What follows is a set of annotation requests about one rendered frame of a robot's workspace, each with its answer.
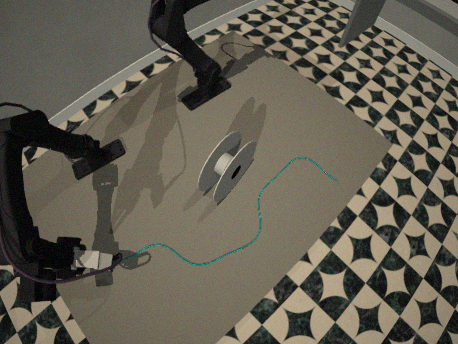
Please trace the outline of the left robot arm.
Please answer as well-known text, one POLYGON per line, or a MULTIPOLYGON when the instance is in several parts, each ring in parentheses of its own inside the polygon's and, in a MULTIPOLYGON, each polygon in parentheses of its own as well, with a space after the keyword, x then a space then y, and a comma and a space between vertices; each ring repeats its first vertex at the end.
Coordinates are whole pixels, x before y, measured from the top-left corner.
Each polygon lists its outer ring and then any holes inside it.
POLYGON ((218 77, 221 66, 204 53, 186 33, 183 14, 207 1, 209 0, 160 0, 158 5, 154 6, 150 20, 153 34, 161 37, 172 48, 178 49, 176 51, 198 67, 194 66, 198 89, 182 98, 182 102, 189 110, 196 109, 231 88, 231 84, 225 78, 218 77))

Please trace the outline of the grey cable reel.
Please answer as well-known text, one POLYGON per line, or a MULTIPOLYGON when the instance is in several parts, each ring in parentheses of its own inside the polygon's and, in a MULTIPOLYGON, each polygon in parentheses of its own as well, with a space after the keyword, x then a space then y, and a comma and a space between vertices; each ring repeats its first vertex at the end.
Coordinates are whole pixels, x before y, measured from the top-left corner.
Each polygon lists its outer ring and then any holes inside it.
POLYGON ((235 187, 254 156, 255 141, 248 142, 238 152, 240 143, 239 131, 228 134, 215 147, 201 170, 197 184, 200 191, 208 190, 219 180, 213 194, 215 202, 222 200, 235 187))

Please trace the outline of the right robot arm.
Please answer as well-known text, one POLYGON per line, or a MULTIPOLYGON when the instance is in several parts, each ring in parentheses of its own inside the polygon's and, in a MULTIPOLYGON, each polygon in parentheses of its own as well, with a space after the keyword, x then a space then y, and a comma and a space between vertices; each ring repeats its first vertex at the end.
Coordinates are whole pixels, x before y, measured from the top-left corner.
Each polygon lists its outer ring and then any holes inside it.
MULTIPOLYGON (((41 147, 71 159, 82 158, 72 164, 77 180, 123 156, 125 150, 119 139, 100 148, 100 141, 89 135, 55 127, 41 110, 4 119, 0 119, 0 233, 19 268, 37 278, 56 280, 56 272, 44 268, 56 266, 62 250, 58 244, 41 239, 38 226, 33 226, 24 190, 23 148, 41 147)), ((21 303, 56 300, 56 284, 37 282, 18 271, 17 277, 21 303)))

